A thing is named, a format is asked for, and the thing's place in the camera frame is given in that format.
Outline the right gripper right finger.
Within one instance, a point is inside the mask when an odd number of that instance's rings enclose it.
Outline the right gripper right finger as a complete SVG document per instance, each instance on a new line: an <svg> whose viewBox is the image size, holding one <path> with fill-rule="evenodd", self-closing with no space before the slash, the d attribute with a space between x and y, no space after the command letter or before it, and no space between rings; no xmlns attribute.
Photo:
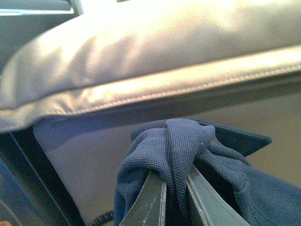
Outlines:
<svg viewBox="0 0 301 226"><path fill-rule="evenodd" d="M192 226L248 226L245 221L191 166L187 176Z"/></svg>

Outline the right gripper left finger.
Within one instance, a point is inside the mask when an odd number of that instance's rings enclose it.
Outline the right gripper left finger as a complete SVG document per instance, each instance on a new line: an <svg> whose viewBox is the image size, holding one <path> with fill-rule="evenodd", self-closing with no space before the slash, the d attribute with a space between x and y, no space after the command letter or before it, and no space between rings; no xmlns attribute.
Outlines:
<svg viewBox="0 0 301 226"><path fill-rule="evenodd" d="M167 185L161 177L149 172L131 209L121 226L164 226Z"/></svg>

